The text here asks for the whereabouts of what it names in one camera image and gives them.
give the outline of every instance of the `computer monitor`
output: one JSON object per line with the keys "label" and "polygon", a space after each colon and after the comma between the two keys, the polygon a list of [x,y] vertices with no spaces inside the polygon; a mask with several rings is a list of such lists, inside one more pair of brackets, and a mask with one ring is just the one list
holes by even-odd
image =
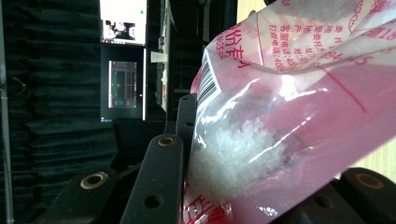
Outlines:
{"label": "computer monitor", "polygon": [[147,0],[99,0],[101,121],[146,119]]}
{"label": "computer monitor", "polygon": [[146,45],[147,0],[100,0],[101,42]]}

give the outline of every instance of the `barcode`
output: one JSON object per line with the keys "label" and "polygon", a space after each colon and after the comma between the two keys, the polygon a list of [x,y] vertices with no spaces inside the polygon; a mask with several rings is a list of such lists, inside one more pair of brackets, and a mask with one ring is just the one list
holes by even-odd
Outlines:
{"label": "barcode", "polygon": [[198,111],[209,104],[217,95],[221,93],[221,89],[213,72],[212,63],[209,59],[209,53],[205,50],[202,61],[202,77],[199,86],[200,96],[198,99]]}

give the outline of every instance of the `transparent plastic bag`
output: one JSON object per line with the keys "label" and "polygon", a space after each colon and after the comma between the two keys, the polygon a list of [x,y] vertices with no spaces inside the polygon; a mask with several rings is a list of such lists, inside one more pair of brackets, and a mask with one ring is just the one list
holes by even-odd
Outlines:
{"label": "transparent plastic bag", "polygon": [[396,1],[278,0],[205,49],[185,223],[270,222],[396,134]]}

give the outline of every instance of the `screw hole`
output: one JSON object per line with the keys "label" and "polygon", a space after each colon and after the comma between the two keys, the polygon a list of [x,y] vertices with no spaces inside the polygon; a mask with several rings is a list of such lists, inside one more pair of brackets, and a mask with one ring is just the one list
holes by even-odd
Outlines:
{"label": "screw hole", "polygon": [[100,176],[94,175],[87,179],[87,182],[91,185],[97,184],[102,180]]}
{"label": "screw hole", "polygon": [[382,189],[384,188],[384,183],[374,175],[369,175],[365,173],[355,174],[355,179],[364,187],[369,189]]}
{"label": "screw hole", "polygon": [[176,139],[171,137],[164,137],[158,140],[158,145],[162,147],[170,147],[176,143]]}
{"label": "screw hole", "polygon": [[332,200],[324,195],[314,197],[314,202],[323,208],[332,208]]}
{"label": "screw hole", "polygon": [[145,206],[150,209],[158,208],[161,206],[162,203],[163,197],[161,197],[160,195],[151,195],[148,196],[145,200]]}
{"label": "screw hole", "polygon": [[107,181],[107,174],[104,172],[98,172],[91,175],[85,176],[80,185],[83,189],[97,189],[101,187]]}

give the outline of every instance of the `pink plastic bag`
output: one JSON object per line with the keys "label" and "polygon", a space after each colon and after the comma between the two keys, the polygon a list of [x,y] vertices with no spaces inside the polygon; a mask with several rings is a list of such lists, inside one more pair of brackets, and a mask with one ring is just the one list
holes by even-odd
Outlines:
{"label": "pink plastic bag", "polygon": [[219,34],[184,223],[270,222],[393,137],[395,59],[396,1],[278,0]]}

